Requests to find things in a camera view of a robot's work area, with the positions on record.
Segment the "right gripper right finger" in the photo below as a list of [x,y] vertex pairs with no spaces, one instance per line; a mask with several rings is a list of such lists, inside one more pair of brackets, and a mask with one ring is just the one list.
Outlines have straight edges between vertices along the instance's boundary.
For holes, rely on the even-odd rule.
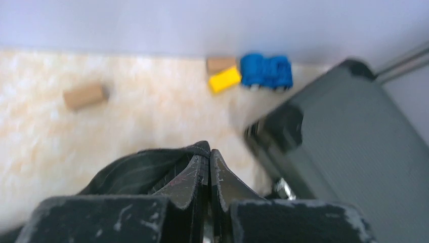
[[249,188],[225,162],[221,152],[210,153],[211,213],[215,242],[263,242],[256,226],[248,226],[248,220],[239,216],[241,207],[265,203]]

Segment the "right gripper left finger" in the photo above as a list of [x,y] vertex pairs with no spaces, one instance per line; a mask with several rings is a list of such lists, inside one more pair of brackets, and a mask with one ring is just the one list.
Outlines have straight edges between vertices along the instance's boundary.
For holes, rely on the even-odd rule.
[[208,158],[193,156],[185,169],[153,196],[153,242],[203,242],[208,164]]

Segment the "black pinstriped shirt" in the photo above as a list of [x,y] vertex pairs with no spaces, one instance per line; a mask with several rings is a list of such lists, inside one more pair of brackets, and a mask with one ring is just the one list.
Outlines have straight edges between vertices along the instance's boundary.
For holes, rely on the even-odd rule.
[[112,162],[72,196],[43,200],[1,242],[153,242],[153,196],[195,155],[210,160],[209,143],[148,149]]

